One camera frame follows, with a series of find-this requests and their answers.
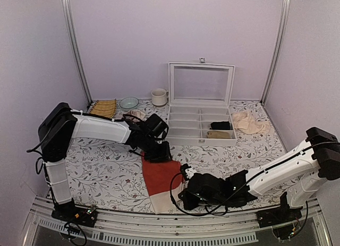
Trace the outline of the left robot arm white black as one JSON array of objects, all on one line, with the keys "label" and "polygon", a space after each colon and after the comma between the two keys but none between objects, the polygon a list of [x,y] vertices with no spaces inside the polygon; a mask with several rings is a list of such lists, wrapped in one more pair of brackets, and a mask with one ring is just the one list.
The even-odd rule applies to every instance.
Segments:
[{"label": "left robot arm white black", "polygon": [[168,124],[157,114],[146,120],[131,114],[114,119],[59,103],[39,126],[39,143],[27,152],[40,154],[54,208],[68,222],[73,222],[79,217],[79,210],[71,196],[65,165],[72,140],[89,138],[122,143],[131,147],[131,153],[140,149],[146,161],[163,163],[172,160],[169,143],[165,140],[168,131]]}]

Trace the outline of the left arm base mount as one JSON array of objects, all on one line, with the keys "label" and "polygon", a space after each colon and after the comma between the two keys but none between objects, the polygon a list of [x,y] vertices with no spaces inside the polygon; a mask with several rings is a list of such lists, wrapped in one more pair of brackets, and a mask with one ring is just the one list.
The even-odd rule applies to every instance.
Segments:
[{"label": "left arm base mount", "polygon": [[77,207],[73,202],[54,206],[52,218],[86,227],[94,227],[97,221],[97,206]]}]

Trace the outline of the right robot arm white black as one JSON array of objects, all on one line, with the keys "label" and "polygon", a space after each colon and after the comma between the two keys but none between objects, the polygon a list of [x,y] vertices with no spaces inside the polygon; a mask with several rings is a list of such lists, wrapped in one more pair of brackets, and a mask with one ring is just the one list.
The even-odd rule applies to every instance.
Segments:
[{"label": "right robot arm white black", "polygon": [[199,205],[239,208],[256,200],[270,189],[297,177],[283,197],[284,204],[275,210],[280,223],[287,222],[295,209],[304,205],[326,181],[339,179],[339,141],[317,127],[306,131],[307,138],[285,155],[265,165],[242,170],[226,179],[197,173],[182,165],[181,174],[188,182],[178,194],[185,210]]}]

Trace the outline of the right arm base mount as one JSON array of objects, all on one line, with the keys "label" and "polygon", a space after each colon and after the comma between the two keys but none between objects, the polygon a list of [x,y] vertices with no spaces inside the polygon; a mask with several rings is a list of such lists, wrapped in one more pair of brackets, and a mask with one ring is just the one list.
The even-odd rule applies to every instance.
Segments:
[{"label": "right arm base mount", "polygon": [[301,224],[300,218],[302,207],[276,207],[256,212],[257,221],[260,228],[276,226],[273,228],[273,235],[280,241],[292,239],[298,234],[304,225]]}]

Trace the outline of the red and white underwear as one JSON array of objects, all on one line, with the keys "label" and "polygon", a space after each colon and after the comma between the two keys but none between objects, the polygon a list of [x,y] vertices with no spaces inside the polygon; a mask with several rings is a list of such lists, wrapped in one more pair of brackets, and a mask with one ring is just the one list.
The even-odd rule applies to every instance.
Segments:
[{"label": "red and white underwear", "polygon": [[181,163],[171,160],[166,163],[150,163],[142,159],[142,174],[155,214],[168,213],[176,207],[171,196],[179,202],[178,194],[184,189],[184,178],[177,175]]}]

